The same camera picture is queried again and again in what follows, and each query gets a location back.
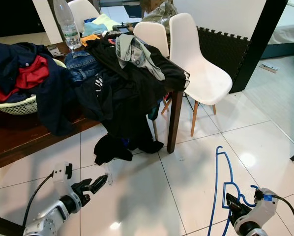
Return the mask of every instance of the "wooden table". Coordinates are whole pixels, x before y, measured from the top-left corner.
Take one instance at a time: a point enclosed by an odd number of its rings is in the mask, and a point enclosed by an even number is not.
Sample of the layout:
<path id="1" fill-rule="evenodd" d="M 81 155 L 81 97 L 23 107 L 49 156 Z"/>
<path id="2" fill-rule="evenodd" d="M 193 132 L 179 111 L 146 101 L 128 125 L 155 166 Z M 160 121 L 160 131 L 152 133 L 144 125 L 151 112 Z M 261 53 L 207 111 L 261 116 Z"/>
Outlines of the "wooden table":
<path id="1" fill-rule="evenodd" d="M 57 47 L 61 52 L 69 53 L 69 48 L 64 42 L 58 43 Z M 182 91 L 173 91 L 167 146 L 168 153 L 172 153 L 175 150 L 182 96 Z M 70 121 L 75 124 L 75 130 L 66 136 L 54 136 L 38 120 L 37 113 L 15 116 L 0 111 L 0 168 L 99 123 L 85 118 L 80 106 L 73 108 L 69 117 Z M 23 230 L 22 226 L 0 218 L 0 234 L 21 236 Z"/>

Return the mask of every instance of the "laundry basket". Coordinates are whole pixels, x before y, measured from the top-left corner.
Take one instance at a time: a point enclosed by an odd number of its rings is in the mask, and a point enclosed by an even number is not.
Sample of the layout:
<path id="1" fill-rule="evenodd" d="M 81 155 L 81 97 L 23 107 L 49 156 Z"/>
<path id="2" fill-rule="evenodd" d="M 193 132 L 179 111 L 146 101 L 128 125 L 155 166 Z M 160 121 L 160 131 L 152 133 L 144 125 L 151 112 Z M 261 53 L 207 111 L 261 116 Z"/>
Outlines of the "laundry basket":
<path id="1" fill-rule="evenodd" d="M 65 67 L 65 64 L 59 60 L 53 59 L 55 63 L 59 66 Z M 12 115 L 26 115 L 35 113 L 38 111 L 37 102 L 35 100 L 35 95 L 27 98 L 24 101 L 16 103 L 0 103 L 0 110 L 2 112 L 10 113 Z"/>

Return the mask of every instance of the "white chair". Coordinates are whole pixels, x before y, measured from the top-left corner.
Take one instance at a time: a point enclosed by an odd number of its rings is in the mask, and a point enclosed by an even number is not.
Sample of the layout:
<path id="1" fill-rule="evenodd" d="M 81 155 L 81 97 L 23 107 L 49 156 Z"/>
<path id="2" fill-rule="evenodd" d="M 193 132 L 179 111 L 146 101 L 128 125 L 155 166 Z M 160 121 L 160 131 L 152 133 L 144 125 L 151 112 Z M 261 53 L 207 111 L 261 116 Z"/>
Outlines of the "white chair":
<path id="1" fill-rule="evenodd" d="M 84 20 L 100 16 L 97 9 L 88 0 L 73 0 L 68 5 L 79 32 L 84 31 Z"/>
<path id="2" fill-rule="evenodd" d="M 158 48 L 164 57 L 169 56 L 167 33 L 165 27 L 162 24 L 152 22 L 139 22 L 135 26 L 133 33 L 135 36 L 143 40 L 146 44 Z M 165 108 L 162 110 L 161 114 L 163 114 L 165 110 L 169 111 L 168 106 L 170 102 L 171 100 L 168 103 L 163 100 Z M 156 140 L 158 140 L 156 122 L 153 121 L 152 124 Z"/>
<path id="3" fill-rule="evenodd" d="M 170 60 L 190 73 L 185 93 L 195 100 L 191 136 L 194 134 L 199 103 L 212 105 L 222 100 L 232 87 L 230 76 L 206 60 L 200 49 L 198 31 L 192 16 L 181 13 L 170 19 Z"/>

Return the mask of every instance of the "plastic bottle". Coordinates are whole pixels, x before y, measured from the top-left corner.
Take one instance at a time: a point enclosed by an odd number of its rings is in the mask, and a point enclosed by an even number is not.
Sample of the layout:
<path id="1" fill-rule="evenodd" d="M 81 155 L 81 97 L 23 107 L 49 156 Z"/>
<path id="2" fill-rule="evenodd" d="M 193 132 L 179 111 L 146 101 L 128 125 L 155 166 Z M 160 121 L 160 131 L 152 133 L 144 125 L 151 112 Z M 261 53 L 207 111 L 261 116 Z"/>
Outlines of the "plastic bottle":
<path id="1" fill-rule="evenodd" d="M 53 6 L 67 46 L 70 49 L 81 47 L 79 32 L 66 0 L 53 0 Z"/>

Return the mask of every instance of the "white wall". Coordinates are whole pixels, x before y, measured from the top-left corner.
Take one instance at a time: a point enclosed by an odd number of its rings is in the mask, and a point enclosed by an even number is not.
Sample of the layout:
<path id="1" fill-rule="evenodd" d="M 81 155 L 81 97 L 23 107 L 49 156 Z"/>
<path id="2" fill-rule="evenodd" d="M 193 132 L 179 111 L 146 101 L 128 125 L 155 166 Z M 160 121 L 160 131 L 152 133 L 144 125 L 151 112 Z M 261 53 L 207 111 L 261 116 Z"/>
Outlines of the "white wall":
<path id="1" fill-rule="evenodd" d="M 59 29 L 47 0 L 32 0 L 51 44 L 61 43 Z"/>
<path id="2" fill-rule="evenodd" d="M 174 0 L 179 13 L 190 13 L 196 25 L 251 38 L 266 0 Z"/>

